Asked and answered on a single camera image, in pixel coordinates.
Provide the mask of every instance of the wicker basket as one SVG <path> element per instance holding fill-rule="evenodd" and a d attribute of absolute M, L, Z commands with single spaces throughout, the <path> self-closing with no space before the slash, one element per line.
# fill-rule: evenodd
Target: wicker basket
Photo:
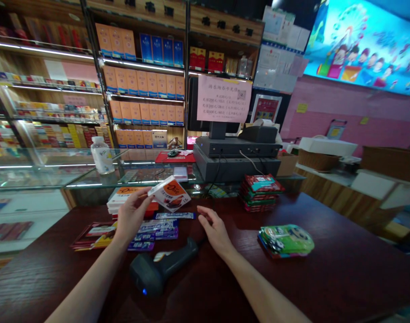
<path fill-rule="evenodd" d="M 299 164 L 313 168 L 318 171 L 329 171 L 338 166 L 339 156 L 310 153 L 299 149 Z"/>
<path fill-rule="evenodd" d="M 364 146 L 360 168 L 410 182 L 410 149 Z"/>

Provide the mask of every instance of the cartoon advertisement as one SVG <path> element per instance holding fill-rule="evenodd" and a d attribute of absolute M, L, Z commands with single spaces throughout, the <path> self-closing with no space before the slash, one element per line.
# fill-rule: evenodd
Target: cartoon advertisement
<path fill-rule="evenodd" d="M 322 0 L 305 74 L 410 95 L 410 22 L 364 0 Z"/>

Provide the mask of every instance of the ceiling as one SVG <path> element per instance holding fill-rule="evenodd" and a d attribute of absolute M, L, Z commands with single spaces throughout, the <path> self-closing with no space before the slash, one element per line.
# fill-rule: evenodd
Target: ceiling
<path fill-rule="evenodd" d="M 367 0 L 382 9 L 410 21 L 410 0 Z"/>

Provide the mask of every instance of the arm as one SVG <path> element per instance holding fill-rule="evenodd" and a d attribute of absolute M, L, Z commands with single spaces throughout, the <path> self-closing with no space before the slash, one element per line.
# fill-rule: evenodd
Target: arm
<path fill-rule="evenodd" d="M 217 254 L 229 266 L 253 311 L 264 322 L 310 322 L 284 295 L 273 287 L 230 242 L 223 220 L 214 210 L 197 207 L 199 221 Z"/>
<path fill-rule="evenodd" d="M 46 323 L 97 322 L 112 279 L 153 199 L 153 196 L 146 195 L 150 189 L 147 187 L 133 193 L 120 207 L 114 239 Z"/>

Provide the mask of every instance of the left hand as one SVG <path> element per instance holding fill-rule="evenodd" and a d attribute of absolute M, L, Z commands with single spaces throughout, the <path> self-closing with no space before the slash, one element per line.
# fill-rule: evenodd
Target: left hand
<path fill-rule="evenodd" d="M 145 211 L 154 198 L 154 196 L 147 195 L 151 188 L 149 186 L 132 193 L 127 201 L 120 206 L 114 240 L 128 244 L 136 236 L 142 224 Z"/>

